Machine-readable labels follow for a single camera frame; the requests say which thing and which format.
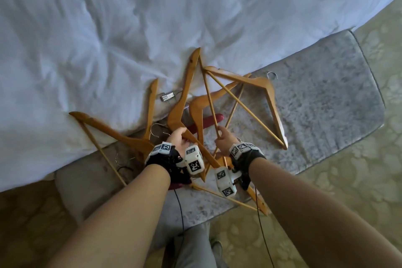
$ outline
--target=white blanket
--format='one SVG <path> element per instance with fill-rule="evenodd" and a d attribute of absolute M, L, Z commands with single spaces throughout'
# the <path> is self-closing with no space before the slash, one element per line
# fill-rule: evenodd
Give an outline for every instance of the white blanket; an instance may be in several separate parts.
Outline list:
<path fill-rule="evenodd" d="M 123 132 L 141 127 L 150 82 L 180 88 L 196 47 L 205 64 L 244 74 L 356 28 L 391 1 L 0 0 L 0 190 L 95 150 L 70 111 Z M 204 93 L 199 72 L 191 93 Z M 156 107 L 159 118 L 169 105 Z"/>

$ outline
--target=gray pants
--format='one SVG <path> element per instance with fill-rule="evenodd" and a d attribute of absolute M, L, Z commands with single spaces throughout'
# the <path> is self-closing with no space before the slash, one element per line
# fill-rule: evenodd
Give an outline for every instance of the gray pants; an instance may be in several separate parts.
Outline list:
<path fill-rule="evenodd" d="M 174 268 L 228 268 L 220 254 L 212 252 L 209 243 L 209 223 L 203 223 L 184 232 L 184 237 L 174 239 L 175 250 L 179 250 Z"/>

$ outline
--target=patterned carpet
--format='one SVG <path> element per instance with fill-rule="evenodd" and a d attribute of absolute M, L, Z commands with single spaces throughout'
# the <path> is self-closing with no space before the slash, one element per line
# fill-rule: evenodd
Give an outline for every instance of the patterned carpet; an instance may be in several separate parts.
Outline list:
<path fill-rule="evenodd" d="M 333 195 L 402 251 L 402 0 L 355 32 L 387 107 L 386 123 L 364 140 L 299 176 Z M 275 267 L 306 267 L 273 216 L 262 224 Z M 53 182 L 0 193 L 2 267 L 41 267 L 75 229 Z M 231 268 L 269 267 L 258 217 L 237 208 L 211 223 Z M 146 267 L 160 267 L 163 250 Z"/>

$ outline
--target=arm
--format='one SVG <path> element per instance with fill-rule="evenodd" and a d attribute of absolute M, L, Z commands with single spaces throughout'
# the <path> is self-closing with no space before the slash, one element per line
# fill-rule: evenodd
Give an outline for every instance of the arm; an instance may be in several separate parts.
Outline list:
<path fill-rule="evenodd" d="M 215 141 L 222 154 L 238 143 L 219 127 Z M 372 226 L 329 195 L 264 158 L 249 166 L 261 192 L 309 267 L 402 267 L 402 255 Z"/>
<path fill-rule="evenodd" d="M 49 267 L 143 267 L 170 177 L 147 166 L 92 214 L 50 261 Z"/>

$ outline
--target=bed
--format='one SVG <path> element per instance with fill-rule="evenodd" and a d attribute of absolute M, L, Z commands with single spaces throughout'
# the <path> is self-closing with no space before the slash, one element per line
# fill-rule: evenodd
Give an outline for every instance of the bed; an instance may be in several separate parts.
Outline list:
<path fill-rule="evenodd" d="M 354 30 L 391 1 L 0 0 L 0 191 L 95 151 L 70 111 L 141 128 L 151 81 L 159 93 L 180 89 L 196 47 L 205 64 L 245 74 Z M 197 72 L 191 96 L 204 93 Z M 154 118 L 169 107 L 157 102 Z"/>

